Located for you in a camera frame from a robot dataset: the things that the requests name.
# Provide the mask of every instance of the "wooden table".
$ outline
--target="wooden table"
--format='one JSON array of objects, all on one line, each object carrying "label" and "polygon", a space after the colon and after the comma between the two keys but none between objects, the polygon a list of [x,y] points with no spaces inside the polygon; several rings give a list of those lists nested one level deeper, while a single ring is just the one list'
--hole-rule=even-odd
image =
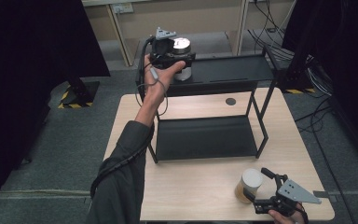
[{"label": "wooden table", "polygon": [[[255,98],[260,104],[267,90],[257,89]],[[249,92],[241,92],[172,97],[163,118],[240,115],[245,112],[249,95]],[[234,98],[237,103],[227,105],[227,98]],[[162,103],[160,111],[164,107],[165,103]],[[105,158],[114,149],[127,121],[135,118],[138,108],[133,94],[121,98]],[[255,112],[249,119],[255,141],[260,144],[262,134]],[[141,220],[271,220],[269,215],[257,215],[251,204],[239,202],[234,195],[241,174],[247,168],[260,170],[267,167],[274,173],[287,174],[310,192],[324,191],[280,90],[276,89],[272,94],[263,120],[269,140],[258,160],[241,157],[160,161],[155,164],[147,152]],[[156,136],[152,141],[152,146],[155,145]],[[267,199],[274,195],[275,190],[275,182],[264,176],[256,198]],[[322,199],[322,204],[304,203],[304,207],[310,220],[330,220],[335,215],[327,199]]]}]

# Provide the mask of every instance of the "black curtain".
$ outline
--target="black curtain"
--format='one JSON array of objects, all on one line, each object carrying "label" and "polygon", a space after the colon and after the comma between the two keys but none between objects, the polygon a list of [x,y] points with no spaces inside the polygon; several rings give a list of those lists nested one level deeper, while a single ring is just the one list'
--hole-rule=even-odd
[{"label": "black curtain", "polygon": [[358,0],[323,1],[317,19],[310,23],[317,2],[297,0],[283,47],[299,50],[300,40],[308,37],[303,36],[305,28],[313,26],[312,38],[307,40],[307,53],[314,56],[331,77],[332,103],[358,143]]},{"label": "black curtain", "polygon": [[80,0],[0,1],[0,188],[37,137],[51,90],[109,76]]}]

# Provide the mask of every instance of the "camera mount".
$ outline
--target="camera mount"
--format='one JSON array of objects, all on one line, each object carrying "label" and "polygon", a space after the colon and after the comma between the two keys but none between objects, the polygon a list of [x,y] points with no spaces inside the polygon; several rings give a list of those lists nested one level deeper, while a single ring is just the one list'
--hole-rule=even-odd
[{"label": "camera mount", "polygon": [[190,52],[190,42],[187,40],[188,45],[183,45],[184,38],[171,39],[175,36],[176,32],[160,28],[156,30],[156,36],[151,40],[150,53],[150,61],[156,68],[165,69],[179,61],[185,61],[185,68],[187,68],[196,60],[196,53]]},{"label": "camera mount", "polygon": [[298,209],[296,205],[298,202],[322,203],[322,201],[303,189],[295,181],[289,179],[287,175],[274,174],[264,167],[261,169],[261,173],[270,179],[275,179],[277,191],[275,196],[269,199],[257,200],[252,192],[244,188],[243,194],[254,204],[255,212],[257,214],[267,214],[272,209],[283,216],[290,217],[297,211],[303,216],[305,223],[308,223],[308,215],[304,208]]}]

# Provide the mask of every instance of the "black cable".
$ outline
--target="black cable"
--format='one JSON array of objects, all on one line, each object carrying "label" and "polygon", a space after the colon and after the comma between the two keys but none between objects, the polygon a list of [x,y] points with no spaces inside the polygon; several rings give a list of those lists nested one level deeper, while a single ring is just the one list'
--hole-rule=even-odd
[{"label": "black cable", "polygon": [[[102,167],[105,165],[106,165],[106,167],[104,167],[103,169],[100,170],[100,172],[98,173],[98,176],[94,179],[94,181],[91,184],[91,188],[89,190],[91,199],[94,198],[95,192],[97,191],[98,185],[101,183],[101,181],[103,181],[107,176],[111,175],[113,172],[120,169],[121,167],[129,164],[130,162],[135,161],[136,158],[138,158],[139,156],[141,156],[143,153],[146,152],[147,147],[149,146],[150,141],[153,138],[154,128],[155,127],[153,124],[150,129],[150,133],[147,136],[146,140],[143,142],[143,144],[132,155],[130,155],[125,160],[116,163],[114,166],[108,166],[108,163],[111,161],[111,157],[109,157],[108,159],[103,161]],[[117,143],[117,147],[123,147],[123,146],[120,143]]]},{"label": "black cable", "polygon": [[[249,34],[251,35],[252,39],[253,39],[254,41],[256,41],[256,40],[255,40],[255,36],[257,36],[257,34],[255,33],[255,30],[252,30],[253,34],[252,34],[249,30],[248,30],[248,32],[249,32]],[[263,45],[267,45],[267,43],[266,43],[265,41],[263,41],[262,39],[259,39],[258,41],[262,43],[262,45],[259,45],[259,44],[258,44],[258,46],[260,46],[261,48],[263,48]],[[277,48],[277,47],[275,47],[275,46],[270,46],[270,48],[271,48],[272,51],[274,51],[274,52],[276,52],[277,54],[281,55],[283,58],[286,58],[287,60],[292,60],[292,58],[289,58],[289,57],[292,57],[293,55],[287,55],[287,56],[286,56],[286,55],[282,55],[281,53],[286,53],[286,54],[287,54],[287,52],[285,52],[285,51],[283,51],[282,49],[279,49],[279,48]]]},{"label": "black cable", "polygon": [[260,36],[263,34],[264,30],[266,29],[267,26],[267,22],[269,22],[269,18],[266,19],[266,22],[264,23],[264,27],[263,30],[261,31],[260,35],[257,37],[257,40],[255,41],[255,46],[258,43],[258,40],[260,39]]},{"label": "black cable", "polygon": [[[270,39],[271,41],[274,41],[273,38],[269,35],[269,32],[268,32],[268,31],[266,31],[266,34],[267,34],[267,36],[269,37],[269,39]],[[289,57],[295,56],[294,53],[290,53],[290,52],[284,51],[284,50],[279,49],[279,48],[276,48],[276,47],[273,47],[273,48],[275,48],[276,50],[279,50],[281,53],[287,54]]]},{"label": "black cable", "polygon": [[270,18],[269,18],[269,15],[267,15],[258,5],[257,5],[257,2],[255,2],[255,7],[257,7],[257,9],[263,13],[263,15],[267,18],[267,22],[270,21],[275,27],[278,27],[274,21],[272,21]]},{"label": "black cable", "polygon": [[[272,17],[271,11],[269,9],[269,0],[267,0],[267,11],[268,11],[268,15],[271,17],[272,24],[274,25],[274,29],[279,31],[279,26],[275,23],[275,20]],[[281,39],[283,39],[283,36],[281,35],[281,33],[278,32],[278,35],[281,37]]]},{"label": "black cable", "polygon": [[[316,120],[315,122],[312,123],[312,125],[315,125],[315,124],[317,124],[317,123],[321,123],[321,126],[319,127],[319,129],[318,129],[318,130],[315,130],[315,132],[319,132],[319,131],[322,130],[322,128],[324,127],[323,118],[324,118],[324,116],[325,116],[326,114],[328,114],[328,113],[330,113],[330,112],[331,112],[331,110],[324,112],[324,113],[322,114],[322,116],[321,116],[320,118],[318,118],[318,120]],[[312,131],[309,131],[309,130],[308,130],[308,128],[310,128],[310,125],[307,126],[306,128],[301,128],[301,127],[298,127],[298,126],[297,126],[297,128],[300,130],[301,133],[302,133],[302,132],[312,133]]]},{"label": "black cable", "polygon": [[276,42],[276,41],[269,35],[269,31],[266,31],[266,33],[267,33],[267,36],[269,37],[269,39],[274,42],[274,45],[277,45],[277,46],[280,47],[280,48],[282,47],[281,44],[279,44],[278,42]]},{"label": "black cable", "polygon": [[[264,47],[263,45],[267,45],[267,43],[264,42],[264,41],[261,40],[261,39],[259,39],[259,42],[261,42],[261,44],[258,43],[258,41],[256,41],[255,35],[252,35],[252,33],[250,32],[250,30],[248,30],[248,32],[249,32],[249,34],[251,35],[252,39],[255,41],[255,43],[256,43],[260,48],[263,48],[263,47]],[[284,61],[290,61],[290,60],[292,60],[291,58],[288,58],[288,57],[286,57],[285,55],[282,55],[282,54],[280,54],[279,52],[276,52],[275,49],[277,49],[277,48],[276,48],[276,47],[272,47],[272,48],[271,48],[271,51],[274,53],[274,56],[276,56],[278,59],[284,60]]]},{"label": "black cable", "polygon": [[304,206],[303,206],[301,203],[299,203],[299,205],[301,206],[301,209],[298,209],[297,211],[298,211],[298,212],[301,214],[301,216],[303,217],[304,223],[305,223],[305,224],[310,223],[310,221],[309,221],[309,219],[308,219],[308,214],[305,212]]},{"label": "black cable", "polygon": [[144,66],[144,69],[146,69],[147,66],[149,66],[150,64],[154,63],[156,60],[158,60],[159,56],[156,57],[155,60],[151,61],[150,63],[148,63],[147,65]]},{"label": "black cable", "polygon": [[[164,84],[160,81],[160,80],[156,80],[156,82],[154,82],[154,83],[152,83],[152,84],[141,84],[141,85],[138,85],[137,87],[136,87],[136,89],[137,90],[139,90],[139,88],[140,87],[150,87],[150,86],[154,86],[154,85],[156,85],[157,83],[159,83],[159,84],[161,84],[161,87],[162,87],[162,89],[164,89],[164,97],[165,97],[165,109],[164,109],[164,112],[162,112],[161,114],[158,114],[159,116],[162,116],[162,115],[164,115],[166,112],[167,112],[167,110],[168,110],[168,95],[167,95],[167,88],[165,88],[165,86],[164,86]],[[139,102],[139,100],[138,100],[138,95],[136,94],[136,92],[135,92],[135,99],[136,99],[136,102],[138,103],[138,105],[139,106],[142,106],[141,105],[141,102]]]},{"label": "black cable", "polygon": [[[326,109],[328,109],[328,108],[330,108],[330,106],[327,106],[327,107],[325,107],[325,108],[323,108],[323,109],[320,109],[320,110],[316,111],[316,113],[319,113],[319,112],[321,112],[321,111],[324,111],[324,110],[326,110]],[[299,119],[295,119],[295,122],[298,122],[298,121],[300,121],[300,120],[302,120],[302,119],[306,119],[307,117],[312,116],[313,113],[314,113],[314,112],[312,112],[312,113],[310,113],[310,114],[308,114],[308,115],[306,115],[306,116],[303,116],[303,117],[301,117],[301,118],[299,118]]]},{"label": "black cable", "polygon": [[315,111],[314,111],[312,117],[310,117],[310,125],[311,125],[310,127],[312,128],[313,136],[315,137],[315,140],[316,140],[316,142],[317,142],[317,144],[318,144],[318,146],[319,146],[319,149],[320,149],[321,152],[322,152],[322,156],[324,157],[324,161],[325,161],[325,163],[326,163],[326,165],[327,165],[327,169],[328,169],[328,171],[330,172],[331,176],[333,177],[333,180],[334,180],[334,182],[335,182],[336,185],[337,185],[339,194],[341,195],[341,197],[342,197],[342,199],[343,199],[343,201],[344,201],[344,204],[345,204],[345,206],[346,206],[346,208],[347,208],[347,210],[348,210],[348,213],[349,213],[349,215],[350,215],[350,217],[351,217],[351,221],[352,221],[352,223],[356,223],[356,221],[354,220],[353,214],[352,214],[352,212],[351,212],[351,209],[350,209],[350,207],[349,207],[349,205],[348,205],[347,199],[346,199],[344,193],[342,192],[341,186],[338,184],[337,178],[336,178],[336,176],[335,176],[334,173],[333,173],[333,170],[332,170],[332,168],[331,168],[331,166],[330,166],[330,163],[329,163],[329,161],[328,161],[328,159],[327,159],[327,157],[326,157],[326,155],[325,155],[325,153],[324,153],[324,149],[323,149],[323,147],[322,147],[322,144],[321,144],[321,142],[319,141],[318,135],[317,135],[316,132],[314,131],[314,127],[313,127],[313,124],[312,124],[312,123],[313,123],[313,118],[315,117],[315,115],[316,115],[316,113],[317,113],[316,111],[318,111],[318,110],[319,110],[319,107],[321,107],[322,104],[324,104],[328,99],[329,99],[329,98],[324,99],[324,100],[318,105],[318,107],[316,107],[316,109],[315,109]]},{"label": "black cable", "polygon": [[141,58],[139,60],[139,73],[141,74],[141,76],[143,76],[145,74],[145,68],[146,68],[146,66],[145,66],[145,55],[146,55],[147,45],[152,43],[154,39],[155,39],[155,37],[150,36],[148,39],[146,39],[146,41],[144,43],[144,46],[142,47]]}]

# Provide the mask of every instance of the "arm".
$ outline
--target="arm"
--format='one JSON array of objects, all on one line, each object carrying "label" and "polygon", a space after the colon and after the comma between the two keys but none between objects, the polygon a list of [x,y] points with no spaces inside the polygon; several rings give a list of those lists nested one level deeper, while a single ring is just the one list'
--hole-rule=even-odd
[{"label": "arm", "polygon": [[[152,65],[150,64],[148,55],[145,56],[145,64],[149,64],[145,69],[145,83],[153,84],[156,82],[156,80],[153,78],[150,72]],[[147,94],[144,99],[144,104],[141,106],[141,109],[139,109],[135,121],[141,122],[144,125],[151,127],[158,107],[164,100],[164,88],[162,85],[164,85],[165,89],[167,90],[170,87],[171,80],[175,73],[180,71],[183,67],[185,67],[185,65],[185,62],[178,62],[165,70],[159,70],[155,68],[156,72],[158,73],[158,80],[161,83],[156,83],[153,86],[147,87]]]},{"label": "arm", "polygon": [[[178,62],[166,70],[155,69],[165,89],[184,66],[184,62]],[[146,84],[156,82],[150,67],[145,69]],[[92,189],[97,189],[87,223],[139,223],[145,189],[145,150],[153,137],[151,127],[164,99],[162,85],[156,83],[147,87],[147,95],[135,120],[127,123],[112,155],[101,165],[91,187],[91,195]]]}]

